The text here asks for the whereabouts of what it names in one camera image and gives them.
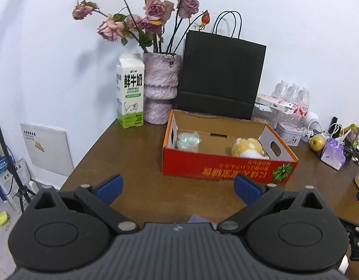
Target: yellow object on floor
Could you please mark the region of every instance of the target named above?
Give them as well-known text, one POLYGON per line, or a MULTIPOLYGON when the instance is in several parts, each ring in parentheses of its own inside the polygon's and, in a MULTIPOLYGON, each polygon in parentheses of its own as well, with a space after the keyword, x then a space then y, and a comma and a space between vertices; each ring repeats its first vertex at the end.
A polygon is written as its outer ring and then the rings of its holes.
POLYGON ((0 213, 0 226, 6 224, 8 222, 9 216, 7 212, 0 213))

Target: white wall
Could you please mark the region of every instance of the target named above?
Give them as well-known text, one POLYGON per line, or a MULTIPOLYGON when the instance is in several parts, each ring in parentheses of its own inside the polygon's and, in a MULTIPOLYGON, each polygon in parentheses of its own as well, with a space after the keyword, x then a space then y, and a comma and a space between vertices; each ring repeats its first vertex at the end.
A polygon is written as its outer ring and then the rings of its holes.
MULTIPOLYGON (((92 1, 106 13, 123 7, 122 0, 92 1)), ((143 0, 128 1, 134 13, 143 15, 143 0)), ((240 11, 242 37, 267 45, 261 92, 271 93, 280 79, 296 82, 311 90, 311 109, 324 126, 333 115, 345 125, 359 125, 359 0, 199 1, 213 20, 224 10, 240 11)), ((3 132, 34 176, 58 187, 66 177, 31 165, 20 122, 66 130, 76 165, 115 119, 118 55, 140 51, 133 41, 124 50, 98 36, 103 19, 98 14, 74 21, 75 3, 0 0, 3 132)), ((224 23, 221 33, 227 34, 228 27, 224 23)), ((167 31, 172 28, 173 20, 167 31)))

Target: yellow plush toy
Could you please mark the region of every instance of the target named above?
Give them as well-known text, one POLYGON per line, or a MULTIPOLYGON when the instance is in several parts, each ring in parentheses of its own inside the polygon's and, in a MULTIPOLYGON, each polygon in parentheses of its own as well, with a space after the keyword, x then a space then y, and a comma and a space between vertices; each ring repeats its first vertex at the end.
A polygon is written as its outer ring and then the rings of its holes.
POLYGON ((264 156, 264 149, 255 138, 238 138, 231 149, 231 154, 233 157, 240 158, 269 159, 268 156, 264 156))

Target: plastic bottle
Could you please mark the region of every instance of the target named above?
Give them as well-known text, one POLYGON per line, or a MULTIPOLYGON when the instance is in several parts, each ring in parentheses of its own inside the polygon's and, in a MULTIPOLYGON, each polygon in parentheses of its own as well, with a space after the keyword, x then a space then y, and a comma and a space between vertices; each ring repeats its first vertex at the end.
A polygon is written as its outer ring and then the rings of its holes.
POLYGON ((294 123, 297 127, 302 128, 304 126, 304 119, 306 114, 308 113, 309 105, 310 105, 310 97, 309 97, 309 89, 303 87, 302 90, 299 91, 299 95, 296 97, 294 109, 294 123))
POLYGON ((299 114, 303 117, 308 113, 309 106, 311 104, 311 98, 309 96, 309 89, 303 87, 302 92, 299 94, 299 114))
POLYGON ((275 86, 275 89, 272 93, 272 97, 287 101, 289 99, 289 95, 287 92, 288 86, 289 86, 288 82, 281 80, 281 83, 278 83, 275 86))
POLYGON ((299 88, 300 88, 299 85, 293 83, 292 86, 290 86, 289 89, 287 90, 289 96, 288 101, 294 104, 293 110, 296 110, 299 107, 299 103, 297 100, 299 96, 299 88))
MULTIPOLYGON (((287 90, 287 101, 294 104, 293 107, 294 111, 297 110, 299 107, 299 101, 298 101, 299 88, 300 86, 294 83, 287 90)), ((285 122, 288 124, 296 124, 297 121, 298 121, 298 117, 296 115, 287 115, 284 112, 278 113, 277 123, 285 122)))

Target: pink vase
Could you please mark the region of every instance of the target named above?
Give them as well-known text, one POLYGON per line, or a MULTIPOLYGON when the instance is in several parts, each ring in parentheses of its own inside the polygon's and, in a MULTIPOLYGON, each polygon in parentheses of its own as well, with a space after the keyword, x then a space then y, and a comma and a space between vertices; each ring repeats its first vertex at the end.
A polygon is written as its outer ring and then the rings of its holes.
POLYGON ((171 101, 177 97, 181 56, 148 52, 143 54, 144 120, 152 124, 168 122, 171 101))

